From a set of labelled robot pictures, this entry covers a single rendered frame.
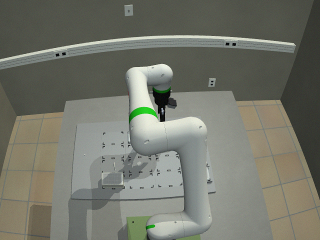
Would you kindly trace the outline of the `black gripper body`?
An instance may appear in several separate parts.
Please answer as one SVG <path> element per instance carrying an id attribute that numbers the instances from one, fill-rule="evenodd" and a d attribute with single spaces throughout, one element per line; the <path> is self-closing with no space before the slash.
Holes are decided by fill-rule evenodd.
<path id="1" fill-rule="evenodd" d="M 164 106 L 168 104 L 169 102 L 169 99 L 166 99 L 166 100 L 158 100 L 158 99 L 155 99 L 154 98 L 154 102 L 156 105 L 159 106 L 159 110 L 162 111 L 162 108 L 164 110 Z"/>

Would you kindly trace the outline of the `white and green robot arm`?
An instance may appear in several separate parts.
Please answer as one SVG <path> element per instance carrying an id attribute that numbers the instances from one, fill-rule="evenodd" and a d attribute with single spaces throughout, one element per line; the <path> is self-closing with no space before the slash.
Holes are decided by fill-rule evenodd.
<path id="1" fill-rule="evenodd" d="M 205 233 L 212 225 L 207 185 L 206 125 L 196 117 L 159 122 L 149 93 L 157 100 L 171 98 L 172 69 L 166 64 L 130 68 L 125 74 L 129 96 L 129 136 L 132 148 L 142 156 L 175 151 L 179 155 L 184 210 L 158 213 L 146 222 L 147 240 L 176 240 Z M 153 90 L 148 92 L 148 86 Z"/>

